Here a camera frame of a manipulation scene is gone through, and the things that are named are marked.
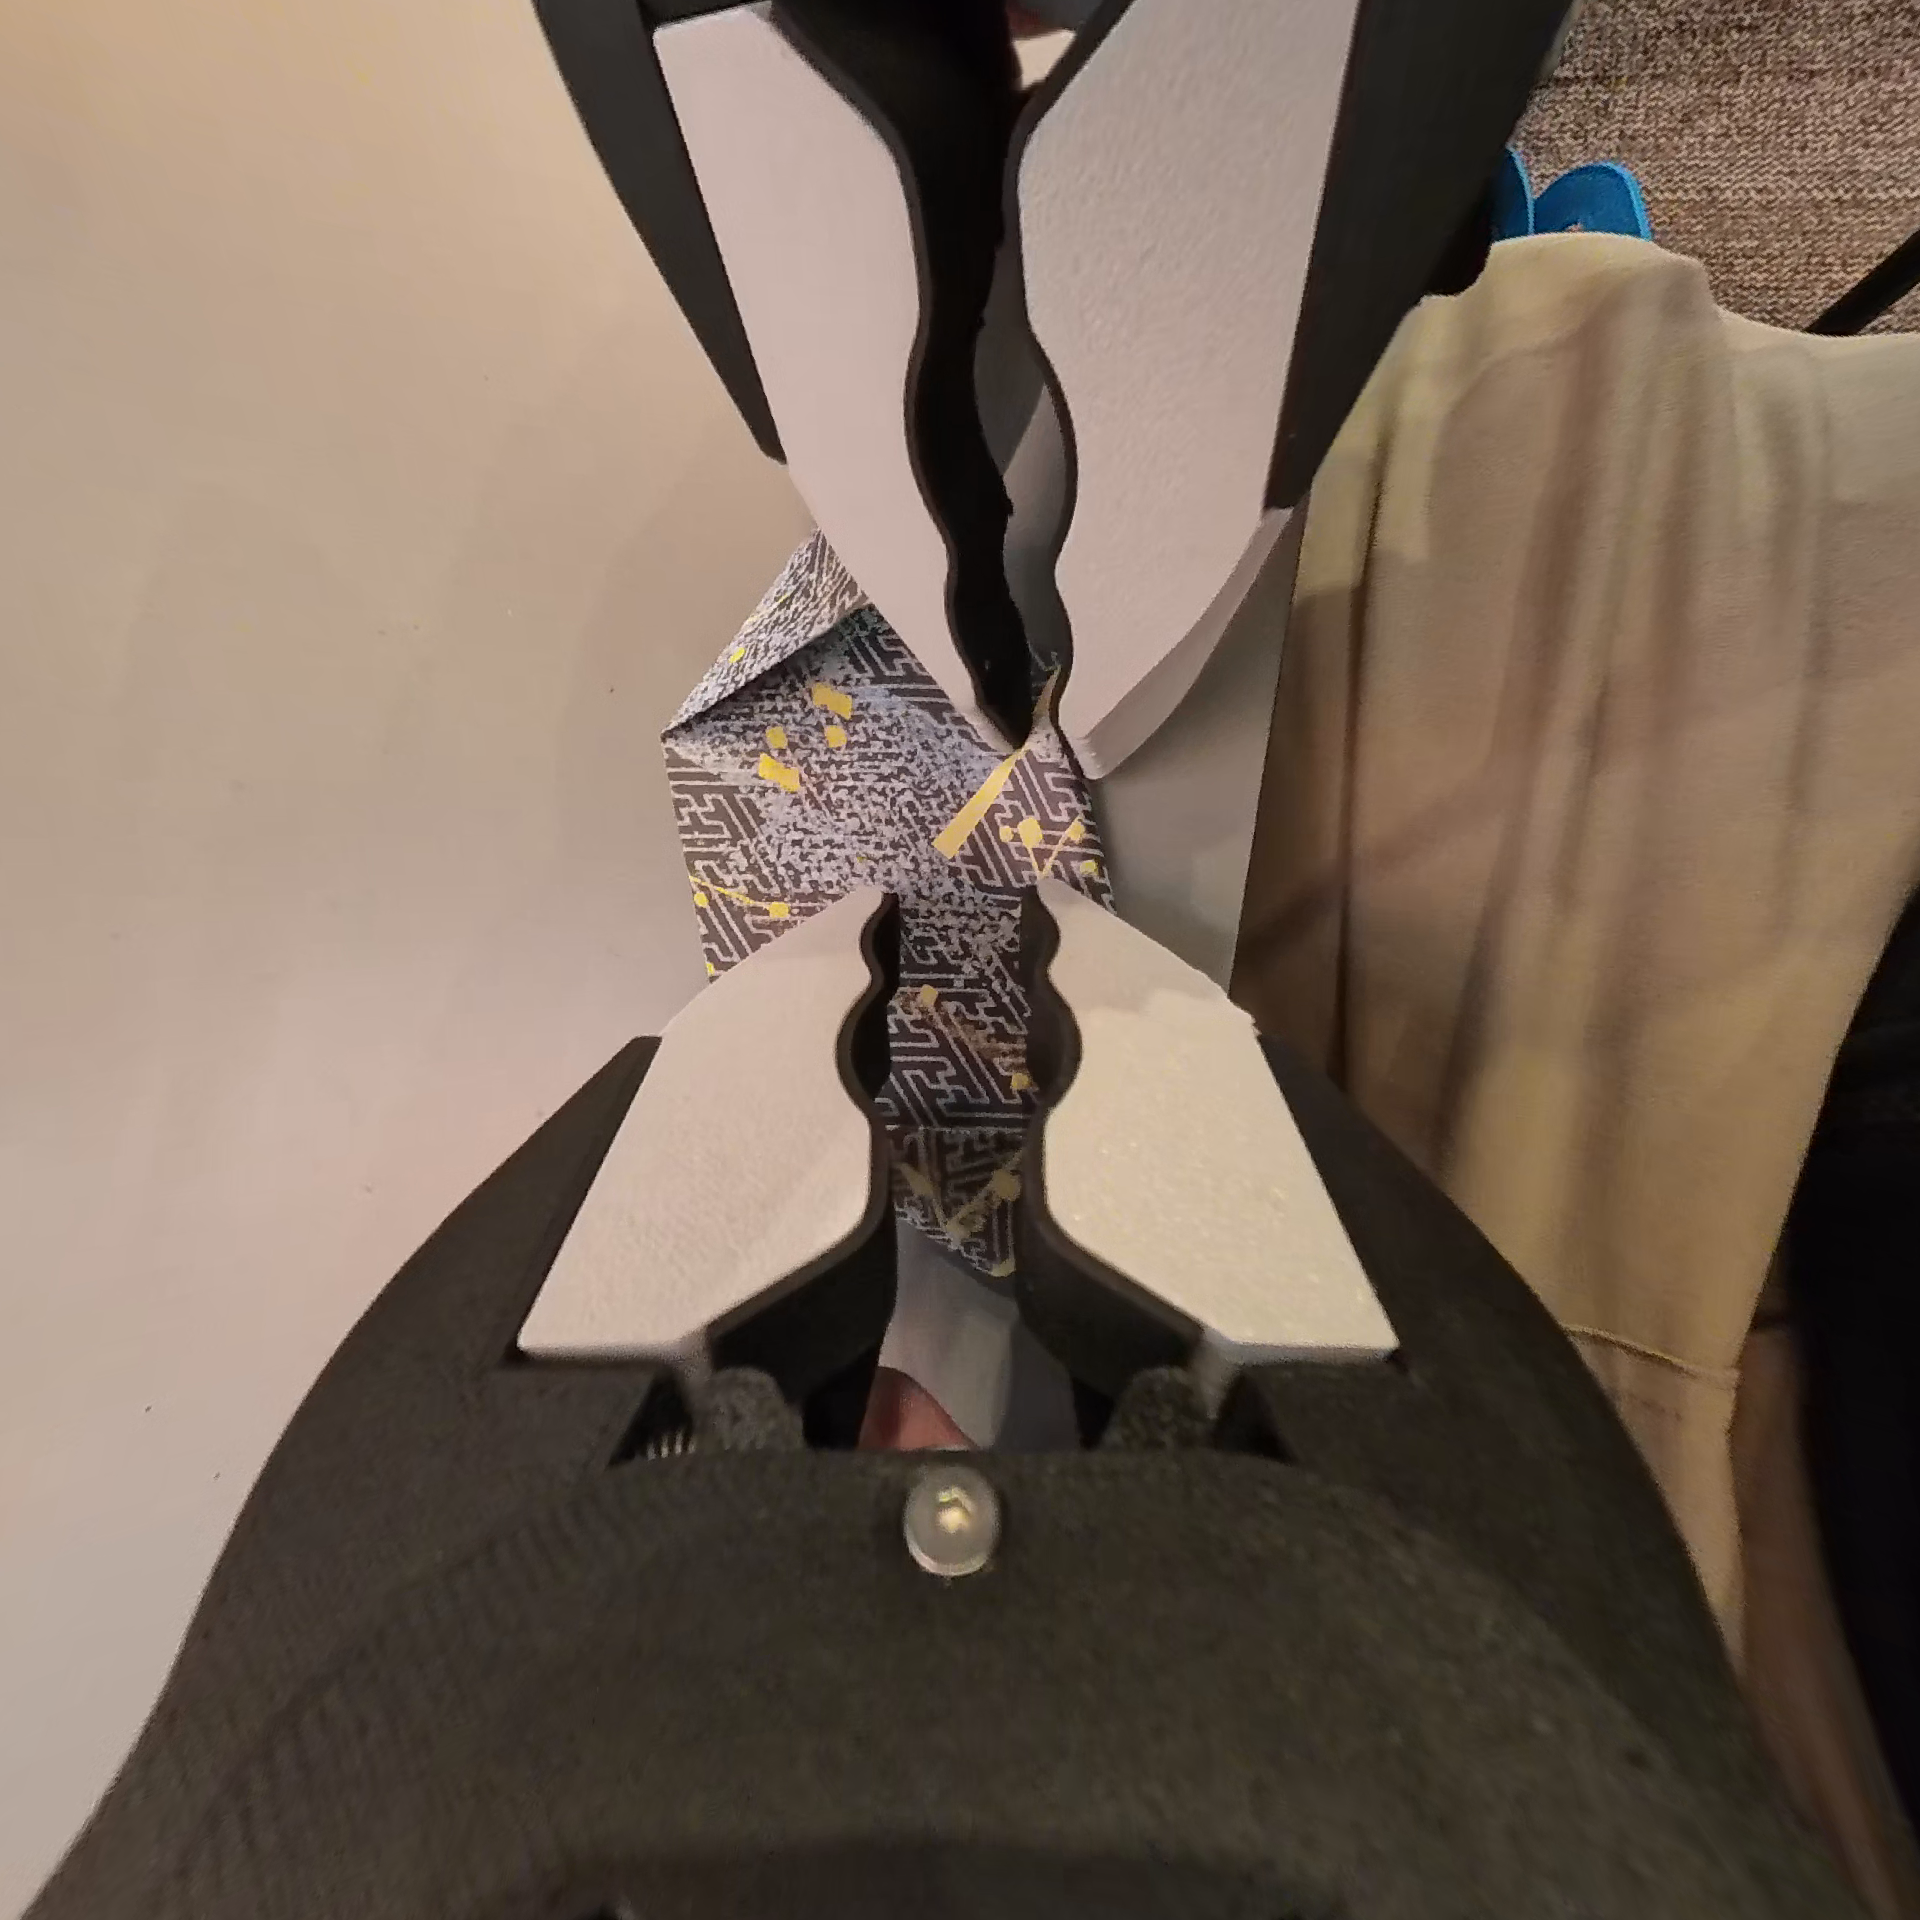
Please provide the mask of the person's dark garment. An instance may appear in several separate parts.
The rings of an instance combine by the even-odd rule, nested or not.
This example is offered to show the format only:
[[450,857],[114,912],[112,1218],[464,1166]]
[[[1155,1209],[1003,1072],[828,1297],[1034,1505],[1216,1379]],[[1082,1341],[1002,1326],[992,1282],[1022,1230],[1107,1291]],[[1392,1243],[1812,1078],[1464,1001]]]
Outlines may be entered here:
[[1918,1812],[1918,974],[1887,948],[1840,1044],[1788,1218],[1809,1465],[1840,1630]]

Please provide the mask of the thin black rod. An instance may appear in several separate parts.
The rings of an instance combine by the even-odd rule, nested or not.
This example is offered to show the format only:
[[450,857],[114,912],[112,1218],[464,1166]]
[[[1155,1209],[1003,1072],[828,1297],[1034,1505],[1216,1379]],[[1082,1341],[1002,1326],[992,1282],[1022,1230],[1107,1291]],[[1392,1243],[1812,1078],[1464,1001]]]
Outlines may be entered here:
[[1899,246],[1817,314],[1806,332],[1822,338],[1852,338],[1864,334],[1916,291],[1920,280],[1918,258],[1920,232],[1913,229]]

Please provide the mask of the person's beige garment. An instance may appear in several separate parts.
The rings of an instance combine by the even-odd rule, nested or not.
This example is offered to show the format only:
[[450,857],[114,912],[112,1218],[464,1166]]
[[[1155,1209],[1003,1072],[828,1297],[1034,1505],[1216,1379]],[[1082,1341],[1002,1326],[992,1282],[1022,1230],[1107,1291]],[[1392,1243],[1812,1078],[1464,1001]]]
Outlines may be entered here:
[[1918,340],[1614,235],[1419,302],[1314,477],[1234,996],[1574,1336],[1732,1651],[1731,1428],[1916,888]]

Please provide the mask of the blue fabric item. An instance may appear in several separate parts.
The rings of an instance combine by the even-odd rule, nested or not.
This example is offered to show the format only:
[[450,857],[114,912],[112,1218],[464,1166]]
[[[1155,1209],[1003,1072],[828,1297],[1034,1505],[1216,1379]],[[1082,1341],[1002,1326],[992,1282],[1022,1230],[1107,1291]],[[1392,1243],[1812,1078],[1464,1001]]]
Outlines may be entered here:
[[1624,165],[1585,162],[1537,188],[1526,157],[1511,147],[1494,178],[1491,234],[1494,242],[1540,234],[1654,238],[1642,184]]

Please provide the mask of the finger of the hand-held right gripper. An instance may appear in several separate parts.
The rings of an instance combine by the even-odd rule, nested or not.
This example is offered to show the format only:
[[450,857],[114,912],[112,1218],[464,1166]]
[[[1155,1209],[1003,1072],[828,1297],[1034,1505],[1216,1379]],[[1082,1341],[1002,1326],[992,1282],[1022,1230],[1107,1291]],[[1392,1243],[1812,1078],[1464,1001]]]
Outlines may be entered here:
[[1271,554],[1305,299],[1305,5],[1016,5],[1038,115],[982,340],[1003,570],[1113,778],[1178,710]]
[[1011,504],[977,400],[1014,45],[992,8],[732,5],[657,58],[785,464],[995,745],[1028,731]]

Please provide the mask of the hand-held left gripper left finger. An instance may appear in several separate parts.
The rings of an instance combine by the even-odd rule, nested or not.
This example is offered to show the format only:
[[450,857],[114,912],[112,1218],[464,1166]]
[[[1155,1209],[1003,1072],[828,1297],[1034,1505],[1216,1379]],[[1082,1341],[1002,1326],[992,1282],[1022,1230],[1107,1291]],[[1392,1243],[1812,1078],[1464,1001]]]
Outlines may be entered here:
[[520,1349],[681,1377],[841,1377],[896,1310],[898,900],[855,889],[720,974],[662,1036]]

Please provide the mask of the patterned grey origami paper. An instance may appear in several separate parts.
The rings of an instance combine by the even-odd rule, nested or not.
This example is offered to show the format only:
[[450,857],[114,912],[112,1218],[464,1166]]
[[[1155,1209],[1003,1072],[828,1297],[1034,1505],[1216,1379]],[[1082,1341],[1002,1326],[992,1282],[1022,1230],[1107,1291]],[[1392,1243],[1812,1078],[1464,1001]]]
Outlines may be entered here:
[[1113,908],[1097,811],[1041,693],[1002,752],[952,706],[815,533],[663,731],[707,974],[873,888],[898,902],[889,1078],[904,1224],[982,1277],[1017,1270],[1026,1064],[1022,898]]

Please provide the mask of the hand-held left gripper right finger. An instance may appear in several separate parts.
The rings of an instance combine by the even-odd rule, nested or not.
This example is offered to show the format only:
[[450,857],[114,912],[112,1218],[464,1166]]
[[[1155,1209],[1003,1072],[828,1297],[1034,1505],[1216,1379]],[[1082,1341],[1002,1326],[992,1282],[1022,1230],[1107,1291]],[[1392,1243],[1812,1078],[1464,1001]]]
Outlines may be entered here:
[[1022,900],[1022,1318],[1071,1377],[1399,1352],[1255,1022],[1063,880]]

